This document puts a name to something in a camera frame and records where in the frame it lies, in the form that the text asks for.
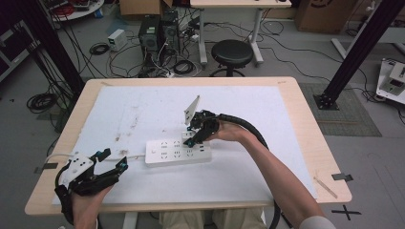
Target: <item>black metal pole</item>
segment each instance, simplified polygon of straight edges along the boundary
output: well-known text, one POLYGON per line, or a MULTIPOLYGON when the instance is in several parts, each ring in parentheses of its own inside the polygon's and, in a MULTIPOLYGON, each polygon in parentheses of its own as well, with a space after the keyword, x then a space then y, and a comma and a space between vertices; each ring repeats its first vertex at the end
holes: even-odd
POLYGON ((359 35, 324 92, 315 95, 319 109, 330 109, 375 44, 405 6, 405 0, 384 0, 359 35))
POLYGON ((30 29, 34 38, 39 40, 41 45, 50 56, 55 66, 59 69, 66 83, 71 88, 77 101, 84 88, 84 81, 81 79, 70 56, 59 40, 56 32, 51 27, 47 15, 38 0, 13 0, 9 3, 19 13, 24 23, 30 29))

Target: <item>stool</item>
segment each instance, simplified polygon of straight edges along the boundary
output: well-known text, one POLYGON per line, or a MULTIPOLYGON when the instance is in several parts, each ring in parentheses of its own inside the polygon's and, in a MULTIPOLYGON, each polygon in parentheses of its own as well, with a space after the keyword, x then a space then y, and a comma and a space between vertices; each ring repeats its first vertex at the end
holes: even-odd
POLYGON ((233 76, 233 73, 238 73, 244 76, 241 72, 235 70, 244 68, 253 59, 253 50, 246 42, 239 40, 223 40, 212 47, 212 57, 226 69, 219 69, 213 72, 210 77, 214 77, 216 73, 226 71, 226 76, 233 76))

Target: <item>black mat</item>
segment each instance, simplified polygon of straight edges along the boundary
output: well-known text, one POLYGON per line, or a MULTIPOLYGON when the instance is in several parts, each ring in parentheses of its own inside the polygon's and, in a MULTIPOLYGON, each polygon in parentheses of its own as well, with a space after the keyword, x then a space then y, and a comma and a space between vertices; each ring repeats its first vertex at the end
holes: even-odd
POLYGON ((381 136, 353 90, 344 90, 339 95, 336 101, 339 111, 319 110, 313 95, 321 94, 327 86, 326 84, 300 84, 323 135, 381 136))

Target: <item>computer tower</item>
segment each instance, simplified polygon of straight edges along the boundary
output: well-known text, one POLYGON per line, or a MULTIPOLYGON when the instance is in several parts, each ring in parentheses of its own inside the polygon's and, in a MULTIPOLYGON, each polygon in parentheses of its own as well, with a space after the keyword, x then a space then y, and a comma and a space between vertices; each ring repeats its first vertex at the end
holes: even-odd
POLYGON ((179 39, 179 15, 175 10, 168 10, 164 13, 161 24, 164 31, 164 39, 167 43, 166 54, 175 55, 180 53, 179 39))
POLYGON ((145 59, 145 66, 161 66, 164 60, 165 46, 160 16, 155 14, 145 15, 138 36, 145 59))

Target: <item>white paper sheet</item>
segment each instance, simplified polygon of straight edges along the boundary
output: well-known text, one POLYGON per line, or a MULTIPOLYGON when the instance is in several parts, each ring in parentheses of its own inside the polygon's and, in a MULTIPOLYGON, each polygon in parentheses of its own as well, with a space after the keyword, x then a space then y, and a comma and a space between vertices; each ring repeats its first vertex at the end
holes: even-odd
MULTIPOLYGON (((110 148, 110 158, 119 158, 122 152, 144 154, 148 140, 181 137, 186 130, 183 111, 197 95, 201 97, 197 111, 234 115, 253 124, 270 151, 316 198, 277 87, 104 87, 74 152, 91 156, 110 148)), ((211 147, 213 158, 208 163, 149 168, 142 158, 129 159, 128 170, 104 203, 272 201, 259 169, 239 143, 214 140, 211 147)), ((96 173, 116 163, 98 163, 96 173)))

